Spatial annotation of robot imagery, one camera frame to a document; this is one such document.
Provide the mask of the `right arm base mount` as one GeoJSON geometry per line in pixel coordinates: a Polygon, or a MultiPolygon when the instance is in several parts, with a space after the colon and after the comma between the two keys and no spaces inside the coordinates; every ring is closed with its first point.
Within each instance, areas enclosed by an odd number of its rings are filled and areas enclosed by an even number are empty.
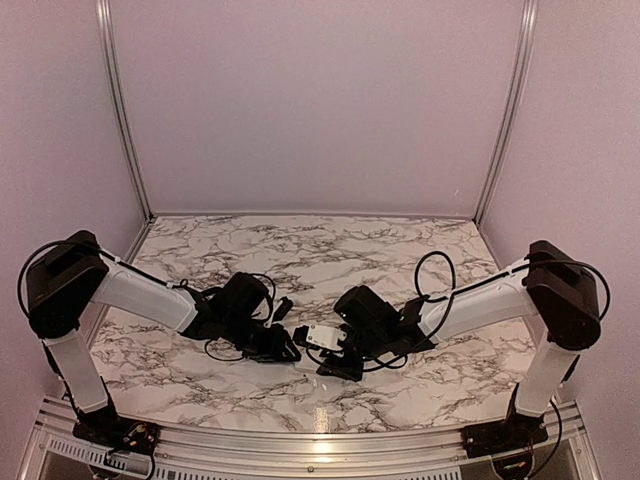
{"type": "Polygon", "coordinates": [[[461,429],[463,448],[468,458],[530,448],[549,438],[543,423],[544,415],[518,413],[515,397],[512,397],[503,419],[472,424],[461,429]]]}

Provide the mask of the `white remote control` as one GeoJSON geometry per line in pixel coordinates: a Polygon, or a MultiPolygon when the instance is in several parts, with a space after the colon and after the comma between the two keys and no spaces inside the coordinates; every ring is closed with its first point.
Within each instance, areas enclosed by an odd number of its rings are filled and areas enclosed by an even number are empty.
{"type": "Polygon", "coordinates": [[[293,369],[301,374],[315,374],[319,365],[307,356],[304,356],[299,362],[293,364],[293,369]]]}

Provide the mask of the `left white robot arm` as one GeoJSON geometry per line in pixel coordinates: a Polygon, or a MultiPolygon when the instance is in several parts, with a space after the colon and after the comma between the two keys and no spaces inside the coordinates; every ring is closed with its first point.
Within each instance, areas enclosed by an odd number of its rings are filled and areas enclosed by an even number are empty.
{"type": "Polygon", "coordinates": [[[34,251],[18,273],[17,299],[48,361],[63,381],[75,410],[106,445],[125,438],[110,394],[80,333],[80,319],[100,304],[151,320],[196,341],[229,342],[247,359],[296,363],[301,354],[277,317],[290,310],[277,303],[265,276],[236,273],[223,286],[204,291],[187,282],[163,281],[100,247],[80,230],[34,251]]]}

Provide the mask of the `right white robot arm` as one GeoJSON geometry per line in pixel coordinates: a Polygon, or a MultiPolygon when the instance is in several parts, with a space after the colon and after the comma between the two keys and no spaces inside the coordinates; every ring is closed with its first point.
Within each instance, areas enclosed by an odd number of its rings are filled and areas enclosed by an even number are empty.
{"type": "Polygon", "coordinates": [[[384,369],[452,337],[514,318],[538,317],[546,337],[514,391],[511,413],[495,428],[496,440],[515,448],[533,433],[533,418],[544,414],[582,352],[599,340],[611,299],[600,299],[598,292],[608,288],[595,267],[546,240],[532,243],[523,259],[488,278],[452,286],[439,297],[418,291],[400,309],[367,286],[353,287],[334,306],[343,323],[331,333],[346,336],[323,347],[316,372],[358,382],[367,361],[384,369]]]}

